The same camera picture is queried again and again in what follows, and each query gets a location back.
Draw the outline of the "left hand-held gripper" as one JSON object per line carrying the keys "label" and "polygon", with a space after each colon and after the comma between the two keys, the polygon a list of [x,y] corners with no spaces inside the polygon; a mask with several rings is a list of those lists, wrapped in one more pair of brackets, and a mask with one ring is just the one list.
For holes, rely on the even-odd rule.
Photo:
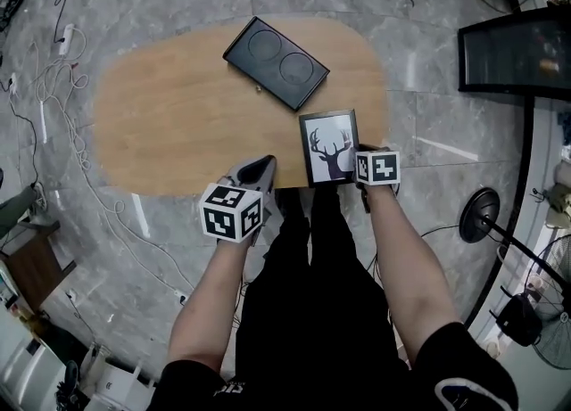
{"label": "left hand-held gripper", "polygon": [[267,208],[273,194],[277,169],[274,155],[244,160],[225,175],[230,183],[210,183],[200,201],[203,233],[217,240],[256,243],[271,212]]}

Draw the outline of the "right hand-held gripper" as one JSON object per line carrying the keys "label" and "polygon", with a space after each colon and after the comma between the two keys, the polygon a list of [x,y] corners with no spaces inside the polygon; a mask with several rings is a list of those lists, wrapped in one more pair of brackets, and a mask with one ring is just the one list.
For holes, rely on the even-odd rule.
{"label": "right hand-held gripper", "polygon": [[397,196],[401,184],[400,153],[388,147],[361,145],[354,153],[354,183],[366,213],[370,212],[367,186],[387,185]]}

